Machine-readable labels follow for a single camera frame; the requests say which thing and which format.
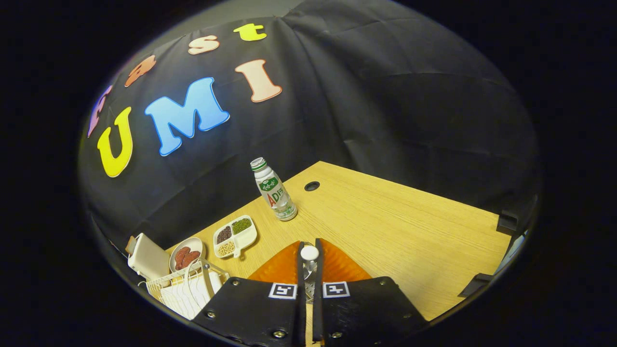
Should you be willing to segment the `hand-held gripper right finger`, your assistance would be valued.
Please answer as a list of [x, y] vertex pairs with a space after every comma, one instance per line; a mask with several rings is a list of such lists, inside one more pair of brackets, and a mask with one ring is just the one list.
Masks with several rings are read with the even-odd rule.
[[326, 239], [316, 239], [316, 248], [315, 342], [396, 345], [429, 325], [392, 278], [372, 277]]

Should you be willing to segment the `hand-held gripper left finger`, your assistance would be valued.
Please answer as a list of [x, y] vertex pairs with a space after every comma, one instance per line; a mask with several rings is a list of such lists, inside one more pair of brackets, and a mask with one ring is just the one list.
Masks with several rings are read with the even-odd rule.
[[301, 241], [284, 247], [247, 278], [231, 277], [193, 322], [218, 338], [249, 347], [306, 345]]

